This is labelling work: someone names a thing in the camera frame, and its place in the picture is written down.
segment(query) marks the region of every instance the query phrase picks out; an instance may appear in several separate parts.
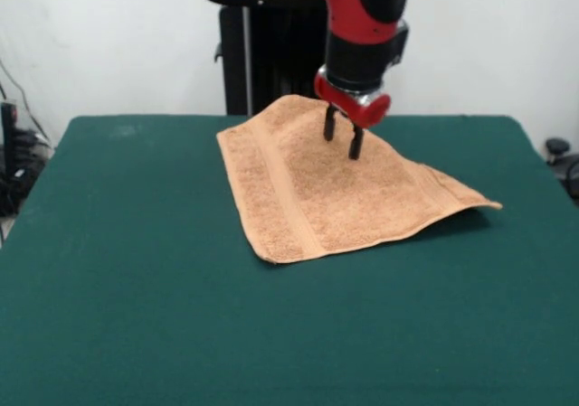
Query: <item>green table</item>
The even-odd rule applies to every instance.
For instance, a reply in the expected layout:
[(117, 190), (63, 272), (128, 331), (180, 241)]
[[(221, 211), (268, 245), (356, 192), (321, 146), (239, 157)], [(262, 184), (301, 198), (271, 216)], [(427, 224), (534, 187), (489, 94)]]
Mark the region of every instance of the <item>green table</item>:
[(502, 212), (274, 267), (215, 140), (239, 121), (72, 121), (0, 254), (0, 404), (579, 404), (579, 215), (516, 122), (375, 129)]

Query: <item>silver metal part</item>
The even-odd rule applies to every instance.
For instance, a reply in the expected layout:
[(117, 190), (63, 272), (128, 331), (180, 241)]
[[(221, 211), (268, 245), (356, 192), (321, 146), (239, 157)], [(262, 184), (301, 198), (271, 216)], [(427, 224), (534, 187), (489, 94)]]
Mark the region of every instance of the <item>silver metal part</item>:
[(247, 116), (253, 117), (253, 76), (252, 76), (252, 35), (250, 8), (245, 6), (243, 12), (243, 47), (245, 52), (245, 95), (247, 96)]
[(367, 91), (344, 90), (343, 88), (339, 88), (336, 85), (332, 84), (332, 82), (327, 80), (326, 72), (327, 72), (327, 70), (326, 70), (325, 65), (322, 65), (318, 70), (318, 74), (322, 78), (324, 78), (327, 83), (329, 83), (336, 90), (340, 90), (340, 91), (346, 93), (348, 96), (350, 96), (352, 99), (354, 99), (360, 106), (366, 107), (366, 106), (372, 104), (380, 96), (384, 95), (384, 84), (381, 84), (375, 90), (369, 90), (369, 91), (368, 90)]

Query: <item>cable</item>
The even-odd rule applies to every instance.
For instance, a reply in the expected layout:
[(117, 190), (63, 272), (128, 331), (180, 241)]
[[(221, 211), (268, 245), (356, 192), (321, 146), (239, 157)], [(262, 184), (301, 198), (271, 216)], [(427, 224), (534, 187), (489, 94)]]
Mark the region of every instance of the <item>cable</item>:
[(34, 130), (16, 127), (14, 109), (14, 104), (2, 104), (4, 145), (0, 146), (0, 217), (18, 214), (48, 161), (43, 138)]
[(579, 158), (575, 159), (569, 167), (567, 167), (567, 172), (565, 173), (565, 189), (567, 192), (574, 196), (573, 193), (573, 181), (574, 181), (574, 170), (575, 168), (579, 169)]
[(36, 128), (38, 129), (38, 131), (46, 138), (49, 139), (48, 136), (46, 135), (46, 132), (44, 131), (43, 127), (41, 126), (41, 124), (38, 122), (38, 120), (34, 117), (32, 111), (30, 110), (30, 106), (28, 106), (28, 99), (26, 98), (26, 92), (24, 91), (24, 88), (22, 88), (20, 86), (20, 84), (16, 81), (16, 79), (12, 76), (12, 74), (10, 74), (10, 71), (8, 71), (8, 69), (6, 68), (6, 66), (4, 65), (4, 62), (2, 61), (2, 57), (0, 57), (0, 68), (2, 69), (2, 71), (5, 73), (6, 77), (14, 84), (14, 86), (16, 88), (18, 88), (20, 90), (20, 93), (22, 94), (22, 101), (24, 102), (24, 107), (26, 108), (26, 110), (28, 111), (28, 115), (30, 115), (30, 119), (33, 121), (34, 125), (36, 126)]

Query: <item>white wall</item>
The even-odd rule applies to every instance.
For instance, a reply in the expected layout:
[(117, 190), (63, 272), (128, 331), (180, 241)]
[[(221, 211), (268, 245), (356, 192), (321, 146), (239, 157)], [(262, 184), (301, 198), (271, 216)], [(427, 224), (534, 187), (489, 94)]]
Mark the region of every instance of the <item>white wall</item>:
[[(80, 114), (222, 114), (217, 12), (205, 0), (0, 0), (0, 55), (56, 139)], [(560, 135), (579, 148), (578, 13), (579, 0), (409, 0), (393, 113), (509, 114), (537, 147)]]

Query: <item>towel fold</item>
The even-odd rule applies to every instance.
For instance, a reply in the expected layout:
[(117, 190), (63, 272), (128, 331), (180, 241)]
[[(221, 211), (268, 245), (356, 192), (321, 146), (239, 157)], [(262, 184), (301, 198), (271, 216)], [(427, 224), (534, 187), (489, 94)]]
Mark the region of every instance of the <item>towel fold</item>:
[(456, 212), (487, 206), (477, 191), (405, 159), (365, 131), (348, 159), (352, 124), (336, 114), (323, 137), (327, 103), (284, 96), (217, 135), (245, 235), (273, 263), (313, 260), (409, 238)]

